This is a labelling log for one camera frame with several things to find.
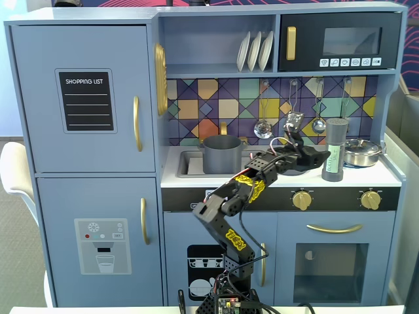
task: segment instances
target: salt shaker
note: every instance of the salt shaker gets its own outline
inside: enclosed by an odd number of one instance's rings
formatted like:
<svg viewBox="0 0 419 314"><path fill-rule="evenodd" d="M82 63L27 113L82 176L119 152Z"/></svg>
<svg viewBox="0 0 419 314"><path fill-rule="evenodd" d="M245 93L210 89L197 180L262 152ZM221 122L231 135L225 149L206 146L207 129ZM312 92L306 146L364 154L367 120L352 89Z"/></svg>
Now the salt shaker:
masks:
<svg viewBox="0 0 419 314"><path fill-rule="evenodd" d="M326 150L330 152L330 156L321 171L321 178L326 181L338 182L343 179L343 157L347 129L348 121L346 119L332 118L326 121Z"/></svg>

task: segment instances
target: water dispenser panel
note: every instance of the water dispenser panel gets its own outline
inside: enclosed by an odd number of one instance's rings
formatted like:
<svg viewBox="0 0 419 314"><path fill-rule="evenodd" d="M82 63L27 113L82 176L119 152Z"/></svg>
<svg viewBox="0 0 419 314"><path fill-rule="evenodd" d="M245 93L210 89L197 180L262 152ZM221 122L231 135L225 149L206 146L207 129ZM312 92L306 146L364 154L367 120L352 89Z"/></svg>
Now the water dispenser panel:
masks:
<svg viewBox="0 0 419 314"><path fill-rule="evenodd" d="M130 275L131 256L126 219L75 219L83 275Z"/></svg>

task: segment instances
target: blue cabinet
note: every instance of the blue cabinet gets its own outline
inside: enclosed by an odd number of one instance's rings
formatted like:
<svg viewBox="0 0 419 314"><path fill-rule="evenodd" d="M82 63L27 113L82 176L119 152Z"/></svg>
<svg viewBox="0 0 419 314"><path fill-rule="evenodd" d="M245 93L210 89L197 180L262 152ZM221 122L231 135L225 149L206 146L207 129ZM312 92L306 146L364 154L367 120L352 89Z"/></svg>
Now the blue cabinet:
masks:
<svg viewBox="0 0 419 314"><path fill-rule="evenodd" d="M145 26L12 35L36 172L155 172Z"/></svg>
<svg viewBox="0 0 419 314"><path fill-rule="evenodd" d="M270 256L266 263L256 262L251 277L252 288L266 304L274 302L276 213L243 214L244 226L257 241L264 243ZM256 256L260 249L240 228L238 216L228 219L230 225L252 246ZM168 303L177 305L177 291L185 293L186 305L200 305L213 292L213 283L224 271L223 250L192 213L164 213Z"/></svg>
<svg viewBox="0 0 419 314"><path fill-rule="evenodd" d="M59 307L163 305L155 179L37 182Z"/></svg>
<svg viewBox="0 0 419 314"><path fill-rule="evenodd" d="M278 213L275 305L381 305L394 218Z"/></svg>

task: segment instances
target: colorful tile backsplash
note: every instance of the colorful tile backsplash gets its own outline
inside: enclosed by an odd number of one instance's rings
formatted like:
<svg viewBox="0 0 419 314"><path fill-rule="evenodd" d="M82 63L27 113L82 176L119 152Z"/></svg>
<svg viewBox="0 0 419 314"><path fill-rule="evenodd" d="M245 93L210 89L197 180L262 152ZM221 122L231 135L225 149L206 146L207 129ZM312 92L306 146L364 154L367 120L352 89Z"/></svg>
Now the colorful tile backsplash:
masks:
<svg viewBox="0 0 419 314"><path fill-rule="evenodd" d="M374 116L377 76L352 77L352 86L346 87L344 77L325 77L323 101L317 78L297 79L297 92L290 90L291 78L219 78L168 80L170 116L170 144L197 145L204 139L219 133L219 124L227 123L227 133L247 137L250 145L266 145L270 139L259 139L253 132L256 122L265 118L273 125L273 135L283 135L286 114L294 106L304 113L302 133L304 142L324 144L325 133L312 131L316 108L321 106L324 119L340 117L344 94L346 116L350 122L348 137L368 139ZM269 88L263 86L268 81Z"/></svg>

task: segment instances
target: yellow robot label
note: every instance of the yellow robot label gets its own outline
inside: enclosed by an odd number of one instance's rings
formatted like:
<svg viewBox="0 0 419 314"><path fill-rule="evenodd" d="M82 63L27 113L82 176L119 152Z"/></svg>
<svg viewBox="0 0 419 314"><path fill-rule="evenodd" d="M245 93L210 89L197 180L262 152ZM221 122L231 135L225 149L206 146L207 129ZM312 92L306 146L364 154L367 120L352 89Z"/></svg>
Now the yellow robot label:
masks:
<svg viewBox="0 0 419 314"><path fill-rule="evenodd" d="M234 180L238 181L239 183L246 184L248 186L255 185L255 188L253 189L253 193L250 197L249 203L256 200L259 197L259 195L261 195L261 192L264 190L264 188L266 187L265 183L262 180L255 181L253 183L253 180L250 179L249 177L246 177L245 175L239 175L236 178L234 178Z"/></svg>
<svg viewBox="0 0 419 314"><path fill-rule="evenodd" d="M230 241L232 241L233 245L239 251L241 251L247 246L247 244L244 243L242 238L236 232L234 232L233 229L228 229L228 232L226 233L225 237L229 239Z"/></svg>

